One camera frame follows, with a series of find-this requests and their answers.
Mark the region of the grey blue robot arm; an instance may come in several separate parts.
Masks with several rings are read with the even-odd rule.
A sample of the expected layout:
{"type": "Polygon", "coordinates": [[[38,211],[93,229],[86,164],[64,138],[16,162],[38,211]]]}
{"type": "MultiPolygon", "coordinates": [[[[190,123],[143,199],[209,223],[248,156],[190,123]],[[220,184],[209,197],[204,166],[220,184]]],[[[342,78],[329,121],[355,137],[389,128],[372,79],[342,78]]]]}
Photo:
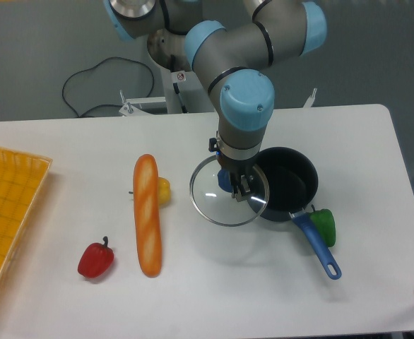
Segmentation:
{"type": "Polygon", "coordinates": [[[219,116],[209,141],[238,201],[255,191],[252,167],[272,116],[275,90],[263,70],[300,57],[326,40],[327,22],[313,1],[246,1],[251,22],[234,30],[205,20],[200,1],[106,1],[119,36],[135,39],[162,31],[182,47],[186,69],[196,74],[219,116]]]}

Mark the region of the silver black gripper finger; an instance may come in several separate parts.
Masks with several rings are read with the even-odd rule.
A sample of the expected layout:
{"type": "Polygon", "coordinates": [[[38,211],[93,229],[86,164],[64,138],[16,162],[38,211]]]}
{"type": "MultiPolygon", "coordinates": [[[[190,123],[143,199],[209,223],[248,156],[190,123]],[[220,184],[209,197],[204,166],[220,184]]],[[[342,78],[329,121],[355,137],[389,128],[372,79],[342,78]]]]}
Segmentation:
{"type": "Polygon", "coordinates": [[[248,200],[252,195],[252,187],[250,186],[249,179],[245,174],[231,174],[230,182],[232,185],[232,197],[237,202],[243,202],[248,200]]]}

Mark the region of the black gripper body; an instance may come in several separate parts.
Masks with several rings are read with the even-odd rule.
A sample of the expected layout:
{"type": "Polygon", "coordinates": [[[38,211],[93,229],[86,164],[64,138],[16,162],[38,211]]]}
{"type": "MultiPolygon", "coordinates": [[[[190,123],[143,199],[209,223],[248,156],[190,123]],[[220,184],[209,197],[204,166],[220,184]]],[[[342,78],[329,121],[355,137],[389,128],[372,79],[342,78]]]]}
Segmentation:
{"type": "Polygon", "coordinates": [[[218,183],[220,185],[238,185],[241,178],[246,179],[252,174],[252,167],[255,163],[255,157],[246,160],[235,160],[226,155],[216,155],[220,165],[218,172],[218,183]]]}

